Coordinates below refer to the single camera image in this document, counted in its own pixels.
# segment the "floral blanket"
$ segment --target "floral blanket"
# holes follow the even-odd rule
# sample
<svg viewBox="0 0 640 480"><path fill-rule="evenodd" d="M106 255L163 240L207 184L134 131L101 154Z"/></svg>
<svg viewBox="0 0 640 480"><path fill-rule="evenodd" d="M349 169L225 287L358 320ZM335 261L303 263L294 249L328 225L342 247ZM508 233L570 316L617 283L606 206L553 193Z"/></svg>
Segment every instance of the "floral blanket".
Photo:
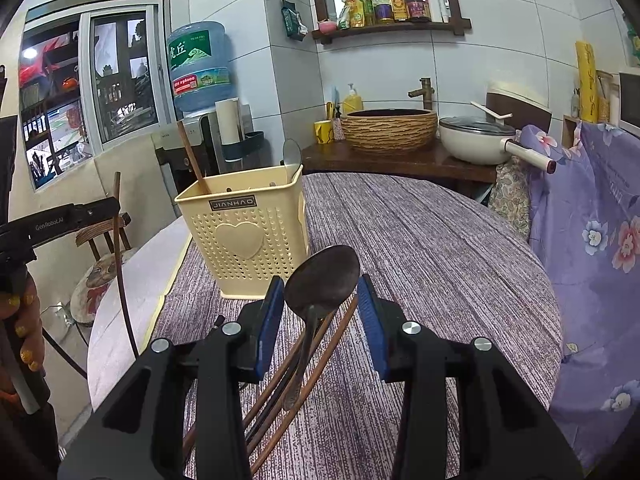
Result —
<svg viewBox="0 0 640 480"><path fill-rule="evenodd" d="M583 123L570 150L535 126L522 143L558 162L529 171L529 243L562 316L550 413L590 468L640 403L640 139Z"/></svg>

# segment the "heart shape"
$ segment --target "heart shape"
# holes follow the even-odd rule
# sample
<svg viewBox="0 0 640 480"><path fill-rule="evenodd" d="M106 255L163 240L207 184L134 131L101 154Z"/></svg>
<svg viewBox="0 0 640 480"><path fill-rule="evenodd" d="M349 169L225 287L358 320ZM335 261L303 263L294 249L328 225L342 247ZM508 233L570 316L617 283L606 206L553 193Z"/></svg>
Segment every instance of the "heart shape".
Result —
<svg viewBox="0 0 640 480"><path fill-rule="evenodd" d="M216 227L216 240L230 253L248 260L262 247L264 230L251 222L220 224Z"/></svg>

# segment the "yellow soap bottle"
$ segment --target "yellow soap bottle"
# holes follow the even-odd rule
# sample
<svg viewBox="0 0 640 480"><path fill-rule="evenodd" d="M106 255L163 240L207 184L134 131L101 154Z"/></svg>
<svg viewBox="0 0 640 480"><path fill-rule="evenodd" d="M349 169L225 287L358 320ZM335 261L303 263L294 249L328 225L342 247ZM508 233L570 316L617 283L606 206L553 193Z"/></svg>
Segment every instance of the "yellow soap bottle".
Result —
<svg viewBox="0 0 640 480"><path fill-rule="evenodd" d="M362 97L360 97L353 87L353 83L349 83L349 95L344 98L342 102L342 113L350 114L351 112L359 112L364 110L364 105L362 104Z"/></svg>

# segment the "glass lid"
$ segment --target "glass lid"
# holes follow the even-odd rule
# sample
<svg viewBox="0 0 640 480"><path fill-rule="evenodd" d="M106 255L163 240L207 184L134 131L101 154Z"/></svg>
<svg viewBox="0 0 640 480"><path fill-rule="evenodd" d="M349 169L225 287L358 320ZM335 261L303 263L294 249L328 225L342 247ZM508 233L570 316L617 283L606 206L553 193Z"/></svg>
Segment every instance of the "glass lid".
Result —
<svg viewBox="0 0 640 480"><path fill-rule="evenodd" d="M440 126L451 130L497 137L511 137L516 134L515 128L511 126L485 121L478 117L445 117L440 120Z"/></svg>

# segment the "bronze faucet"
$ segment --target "bronze faucet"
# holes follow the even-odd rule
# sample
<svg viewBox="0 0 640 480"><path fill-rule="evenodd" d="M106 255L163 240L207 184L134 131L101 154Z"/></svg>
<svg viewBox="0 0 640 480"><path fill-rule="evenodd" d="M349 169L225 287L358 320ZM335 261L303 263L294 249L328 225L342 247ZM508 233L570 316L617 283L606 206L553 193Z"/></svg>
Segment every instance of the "bronze faucet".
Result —
<svg viewBox="0 0 640 480"><path fill-rule="evenodd" d="M409 92L409 97L420 97L422 96L422 105L425 110L433 109L433 93L435 90L431 87L431 78L423 77L420 78L422 82L422 88L420 90L413 90Z"/></svg>

